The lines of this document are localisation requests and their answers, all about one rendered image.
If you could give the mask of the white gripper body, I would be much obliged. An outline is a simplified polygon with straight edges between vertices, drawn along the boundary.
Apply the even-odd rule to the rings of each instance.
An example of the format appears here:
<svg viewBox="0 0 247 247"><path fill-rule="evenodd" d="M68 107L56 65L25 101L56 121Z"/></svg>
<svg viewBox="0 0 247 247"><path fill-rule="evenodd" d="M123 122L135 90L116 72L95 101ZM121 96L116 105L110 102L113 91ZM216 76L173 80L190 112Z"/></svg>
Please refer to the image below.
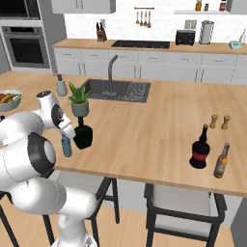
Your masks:
<svg viewBox="0 0 247 247"><path fill-rule="evenodd" d="M73 139L75 137L75 131L71 123L60 123L60 129L61 133L69 139Z"/></svg>

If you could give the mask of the dark flat glass bottle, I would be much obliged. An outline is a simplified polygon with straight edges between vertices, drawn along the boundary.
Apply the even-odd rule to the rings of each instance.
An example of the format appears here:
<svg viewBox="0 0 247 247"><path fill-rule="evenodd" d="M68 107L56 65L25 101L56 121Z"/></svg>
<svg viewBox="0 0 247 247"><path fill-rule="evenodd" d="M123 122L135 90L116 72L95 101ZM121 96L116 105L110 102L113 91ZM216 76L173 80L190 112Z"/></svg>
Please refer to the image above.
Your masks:
<svg viewBox="0 0 247 247"><path fill-rule="evenodd" d="M74 129L75 137L73 141L80 150L88 148L93 142L93 129L84 125L82 117L78 118L78 126Z"/></svg>

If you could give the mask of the blue plastic bottle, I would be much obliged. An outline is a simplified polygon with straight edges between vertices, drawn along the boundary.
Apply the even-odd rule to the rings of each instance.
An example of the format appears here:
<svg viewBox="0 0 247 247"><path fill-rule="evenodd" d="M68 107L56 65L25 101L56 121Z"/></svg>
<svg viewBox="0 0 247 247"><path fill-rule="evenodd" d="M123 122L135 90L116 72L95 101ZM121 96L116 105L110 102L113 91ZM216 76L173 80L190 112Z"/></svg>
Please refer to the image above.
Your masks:
<svg viewBox="0 0 247 247"><path fill-rule="evenodd" d="M63 135L62 136L62 149L65 157L71 157L72 155L72 150L71 150L71 145L70 145L70 139Z"/></svg>

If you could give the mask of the green plant in grey pot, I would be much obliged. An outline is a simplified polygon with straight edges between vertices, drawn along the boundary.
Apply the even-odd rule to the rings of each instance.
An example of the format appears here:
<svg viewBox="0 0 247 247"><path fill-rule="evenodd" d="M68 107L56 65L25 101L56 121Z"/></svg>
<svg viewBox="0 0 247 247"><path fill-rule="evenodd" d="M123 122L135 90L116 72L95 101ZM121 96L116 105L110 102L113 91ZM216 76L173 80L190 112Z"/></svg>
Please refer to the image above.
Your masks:
<svg viewBox="0 0 247 247"><path fill-rule="evenodd" d="M71 91L69 100L73 115L77 118L86 117L89 114L88 96L91 92L86 92L85 88L76 88L71 82L69 82L69 89Z"/></svg>

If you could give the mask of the grey soap dispenser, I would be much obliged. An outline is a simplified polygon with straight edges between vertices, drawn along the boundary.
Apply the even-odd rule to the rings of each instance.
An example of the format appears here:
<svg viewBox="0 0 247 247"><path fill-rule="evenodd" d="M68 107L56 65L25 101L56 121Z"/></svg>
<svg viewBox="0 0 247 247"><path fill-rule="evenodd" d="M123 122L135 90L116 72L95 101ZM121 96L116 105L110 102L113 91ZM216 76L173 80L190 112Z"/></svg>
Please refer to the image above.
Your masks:
<svg viewBox="0 0 247 247"><path fill-rule="evenodd" d="M56 89L59 96L66 96L68 94L65 80L63 79L61 74L57 75Z"/></svg>

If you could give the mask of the bowl of fruit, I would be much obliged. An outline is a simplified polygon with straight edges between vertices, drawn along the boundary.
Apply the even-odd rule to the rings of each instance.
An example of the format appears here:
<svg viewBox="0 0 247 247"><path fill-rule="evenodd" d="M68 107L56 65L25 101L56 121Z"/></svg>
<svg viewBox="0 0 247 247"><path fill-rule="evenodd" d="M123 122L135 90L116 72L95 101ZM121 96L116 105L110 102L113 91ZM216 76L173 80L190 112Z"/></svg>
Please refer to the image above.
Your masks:
<svg viewBox="0 0 247 247"><path fill-rule="evenodd" d="M15 109L22 99L22 92L18 90L0 91L0 112Z"/></svg>

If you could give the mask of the black stool with grey seat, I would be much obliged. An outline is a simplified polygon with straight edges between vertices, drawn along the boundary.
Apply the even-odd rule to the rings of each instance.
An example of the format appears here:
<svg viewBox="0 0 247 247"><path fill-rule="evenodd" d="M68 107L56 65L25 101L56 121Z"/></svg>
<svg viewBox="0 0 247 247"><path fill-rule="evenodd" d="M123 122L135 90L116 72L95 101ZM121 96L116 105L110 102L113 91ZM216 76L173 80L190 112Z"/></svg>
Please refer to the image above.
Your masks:
<svg viewBox="0 0 247 247"><path fill-rule="evenodd" d="M114 203L116 223L120 223L118 187L115 178L104 178L55 169L41 175L41 177L58 181L63 185L68 185L73 188L85 189L96 195L96 211L89 217L92 225L93 237L96 243L99 243L96 217L103 200L112 201Z"/></svg>
<svg viewBox="0 0 247 247"><path fill-rule="evenodd" d="M146 183L144 197L146 247L152 247L155 233L200 240L206 247L214 247L227 210L222 194Z"/></svg>
<svg viewBox="0 0 247 247"><path fill-rule="evenodd" d="M5 194L6 194L5 192L0 191L0 202L3 199L3 197L5 196ZM11 225L9 224L9 221L6 217L4 209L1 207L1 205L0 205L0 220L2 221L3 226L5 227L5 229L7 231L7 234L8 234L8 236L12 242L13 247L19 247L17 240L15 238L14 232L11 228Z"/></svg>

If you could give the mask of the dark grey sink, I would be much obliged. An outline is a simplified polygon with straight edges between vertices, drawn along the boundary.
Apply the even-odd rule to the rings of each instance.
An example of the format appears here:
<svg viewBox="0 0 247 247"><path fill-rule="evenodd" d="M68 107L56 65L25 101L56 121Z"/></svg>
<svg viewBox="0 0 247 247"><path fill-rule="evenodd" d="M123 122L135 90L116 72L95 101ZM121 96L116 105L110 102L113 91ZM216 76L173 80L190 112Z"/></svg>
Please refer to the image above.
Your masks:
<svg viewBox="0 0 247 247"><path fill-rule="evenodd" d="M113 80L112 85L109 85L108 80L92 78L87 79L80 86L80 89L85 89L85 93L90 92L88 98L140 103L147 102L150 88L151 84L148 82ZM109 89L112 89L117 95L104 96L102 94L103 92L108 92Z"/></svg>

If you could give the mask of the grey tap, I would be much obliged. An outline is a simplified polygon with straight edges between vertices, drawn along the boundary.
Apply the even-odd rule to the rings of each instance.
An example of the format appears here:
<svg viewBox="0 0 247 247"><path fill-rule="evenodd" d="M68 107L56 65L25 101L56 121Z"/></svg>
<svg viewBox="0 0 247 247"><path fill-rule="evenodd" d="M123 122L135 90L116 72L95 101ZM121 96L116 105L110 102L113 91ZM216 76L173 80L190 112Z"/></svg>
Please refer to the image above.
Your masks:
<svg viewBox="0 0 247 247"><path fill-rule="evenodd" d="M108 96L108 97L117 97L118 93L113 91L113 85L112 85L112 70L113 70L113 64L118 59L118 55L115 55L111 58L108 65L108 81L109 81L109 90L105 91L104 83L103 83L103 91L102 96Z"/></svg>

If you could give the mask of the wooden knife block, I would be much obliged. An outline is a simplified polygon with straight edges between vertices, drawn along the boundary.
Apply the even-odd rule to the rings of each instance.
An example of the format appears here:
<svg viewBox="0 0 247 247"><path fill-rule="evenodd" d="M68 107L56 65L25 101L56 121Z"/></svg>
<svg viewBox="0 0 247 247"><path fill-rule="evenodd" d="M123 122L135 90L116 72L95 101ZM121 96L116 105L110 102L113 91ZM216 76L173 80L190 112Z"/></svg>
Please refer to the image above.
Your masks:
<svg viewBox="0 0 247 247"><path fill-rule="evenodd" d="M96 34L97 34L97 40L98 41L106 41L107 40L106 33L105 33L105 30L104 30L101 22L96 24Z"/></svg>

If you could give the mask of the black hob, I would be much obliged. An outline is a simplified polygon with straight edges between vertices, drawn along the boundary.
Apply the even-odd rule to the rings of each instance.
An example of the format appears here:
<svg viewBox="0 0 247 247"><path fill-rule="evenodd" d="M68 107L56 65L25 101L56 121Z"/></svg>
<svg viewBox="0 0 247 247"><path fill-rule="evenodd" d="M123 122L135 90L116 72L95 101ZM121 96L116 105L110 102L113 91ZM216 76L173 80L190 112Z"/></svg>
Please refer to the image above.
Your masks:
<svg viewBox="0 0 247 247"><path fill-rule="evenodd" d="M169 49L169 41L124 41L117 40L111 47L130 47L130 48L163 48Z"/></svg>

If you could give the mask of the white base cupboards run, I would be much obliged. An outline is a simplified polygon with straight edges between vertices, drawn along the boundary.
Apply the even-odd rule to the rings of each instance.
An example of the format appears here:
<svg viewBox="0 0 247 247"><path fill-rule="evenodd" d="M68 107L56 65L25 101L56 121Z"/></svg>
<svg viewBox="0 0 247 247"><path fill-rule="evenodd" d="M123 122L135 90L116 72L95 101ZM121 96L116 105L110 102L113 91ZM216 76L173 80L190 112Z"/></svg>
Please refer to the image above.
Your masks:
<svg viewBox="0 0 247 247"><path fill-rule="evenodd" d="M62 74L247 85L247 55L55 48Z"/></svg>

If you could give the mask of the steel microwave oven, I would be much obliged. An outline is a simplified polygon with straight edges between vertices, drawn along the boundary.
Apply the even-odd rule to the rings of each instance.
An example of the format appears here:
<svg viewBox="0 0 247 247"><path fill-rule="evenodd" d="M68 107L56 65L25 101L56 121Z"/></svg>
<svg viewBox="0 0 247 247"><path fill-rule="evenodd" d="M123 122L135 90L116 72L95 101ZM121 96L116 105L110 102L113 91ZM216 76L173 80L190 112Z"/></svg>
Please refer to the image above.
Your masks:
<svg viewBox="0 0 247 247"><path fill-rule="evenodd" d="M2 19L40 19L38 0L0 0Z"/></svg>

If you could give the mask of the black bottle with red band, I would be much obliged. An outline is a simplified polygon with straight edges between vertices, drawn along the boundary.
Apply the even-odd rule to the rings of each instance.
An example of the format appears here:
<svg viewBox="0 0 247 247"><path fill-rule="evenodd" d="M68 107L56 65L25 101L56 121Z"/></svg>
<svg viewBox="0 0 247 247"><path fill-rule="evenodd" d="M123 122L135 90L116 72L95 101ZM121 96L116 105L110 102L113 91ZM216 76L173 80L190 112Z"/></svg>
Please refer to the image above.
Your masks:
<svg viewBox="0 0 247 247"><path fill-rule="evenodd" d="M208 125L205 123L199 140L192 145L192 156L189 163L192 167L197 169L203 169L206 166L206 158L210 152L210 146L206 142L207 129Z"/></svg>

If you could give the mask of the black toaster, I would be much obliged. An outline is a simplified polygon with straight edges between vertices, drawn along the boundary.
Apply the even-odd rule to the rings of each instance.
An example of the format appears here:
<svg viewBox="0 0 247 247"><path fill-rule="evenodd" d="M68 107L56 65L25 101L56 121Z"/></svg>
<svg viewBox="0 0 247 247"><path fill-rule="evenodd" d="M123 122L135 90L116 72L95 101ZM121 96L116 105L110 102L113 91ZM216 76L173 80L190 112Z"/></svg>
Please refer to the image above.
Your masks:
<svg viewBox="0 0 247 247"><path fill-rule="evenodd" d="M193 45L196 32L193 30L177 30L176 45Z"/></svg>

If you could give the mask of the amber glass bottle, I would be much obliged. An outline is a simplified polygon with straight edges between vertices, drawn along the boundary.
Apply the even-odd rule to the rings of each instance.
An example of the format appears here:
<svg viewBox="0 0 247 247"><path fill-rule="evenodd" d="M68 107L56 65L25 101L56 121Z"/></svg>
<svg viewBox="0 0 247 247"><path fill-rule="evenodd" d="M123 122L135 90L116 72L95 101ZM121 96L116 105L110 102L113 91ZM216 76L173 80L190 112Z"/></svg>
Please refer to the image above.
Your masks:
<svg viewBox="0 0 247 247"><path fill-rule="evenodd" d="M225 143L222 153L219 155L217 159L216 166L215 166L214 173L213 173L216 178L221 178L225 172L226 165L228 163L229 148L230 148L230 144Z"/></svg>

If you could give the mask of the paper towel holder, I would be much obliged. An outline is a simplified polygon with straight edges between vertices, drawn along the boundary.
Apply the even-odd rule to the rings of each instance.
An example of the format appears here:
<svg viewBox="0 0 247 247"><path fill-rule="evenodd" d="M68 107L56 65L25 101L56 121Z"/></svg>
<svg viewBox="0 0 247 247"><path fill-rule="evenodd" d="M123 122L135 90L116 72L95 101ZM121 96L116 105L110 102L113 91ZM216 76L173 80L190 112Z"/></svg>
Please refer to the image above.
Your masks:
<svg viewBox="0 0 247 247"><path fill-rule="evenodd" d="M204 20L202 22L199 44L210 44L213 27L214 27L213 21Z"/></svg>

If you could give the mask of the white wall cupboards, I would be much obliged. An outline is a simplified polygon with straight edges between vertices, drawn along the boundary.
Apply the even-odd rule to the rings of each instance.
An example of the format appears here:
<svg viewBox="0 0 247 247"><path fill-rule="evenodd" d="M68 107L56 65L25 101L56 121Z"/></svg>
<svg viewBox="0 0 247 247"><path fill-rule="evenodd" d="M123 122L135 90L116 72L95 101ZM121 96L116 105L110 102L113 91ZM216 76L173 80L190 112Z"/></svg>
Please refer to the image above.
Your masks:
<svg viewBox="0 0 247 247"><path fill-rule="evenodd" d="M116 0L51 0L55 14L112 14Z"/></svg>

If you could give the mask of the grey wall socket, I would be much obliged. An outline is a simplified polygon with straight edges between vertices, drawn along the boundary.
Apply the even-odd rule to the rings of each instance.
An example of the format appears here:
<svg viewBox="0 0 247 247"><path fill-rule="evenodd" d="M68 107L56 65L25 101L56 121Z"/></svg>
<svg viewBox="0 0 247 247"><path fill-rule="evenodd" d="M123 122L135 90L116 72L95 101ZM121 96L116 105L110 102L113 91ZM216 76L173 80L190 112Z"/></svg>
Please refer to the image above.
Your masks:
<svg viewBox="0 0 247 247"><path fill-rule="evenodd" d="M189 19L187 19L184 22L184 28L185 29L195 29L196 26L197 26L197 21L196 20L189 20Z"/></svg>

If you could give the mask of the white wall shelf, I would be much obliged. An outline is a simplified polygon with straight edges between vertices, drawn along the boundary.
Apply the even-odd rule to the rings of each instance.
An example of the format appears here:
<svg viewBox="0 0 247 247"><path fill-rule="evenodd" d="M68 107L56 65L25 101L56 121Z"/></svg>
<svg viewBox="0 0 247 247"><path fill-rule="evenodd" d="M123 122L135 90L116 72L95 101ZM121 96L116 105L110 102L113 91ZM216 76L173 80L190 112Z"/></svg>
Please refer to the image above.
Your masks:
<svg viewBox="0 0 247 247"><path fill-rule="evenodd" d="M193 10L174 10L174 14L226 14L229 15L230 13L227 11L193 11Z"/></svg>

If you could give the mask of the white wall cupboard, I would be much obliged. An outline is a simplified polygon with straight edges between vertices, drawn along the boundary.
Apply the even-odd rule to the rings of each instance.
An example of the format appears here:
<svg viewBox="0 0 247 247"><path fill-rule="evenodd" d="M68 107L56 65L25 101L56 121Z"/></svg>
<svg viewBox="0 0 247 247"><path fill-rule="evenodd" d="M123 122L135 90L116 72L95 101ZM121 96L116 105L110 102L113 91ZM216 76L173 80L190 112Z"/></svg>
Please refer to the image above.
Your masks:
<svg viewBox="0 0 247 247"><path fill-rule="evenodd" d="M247 14L247 0L227 0L226 11L230 14Z"/></svg>

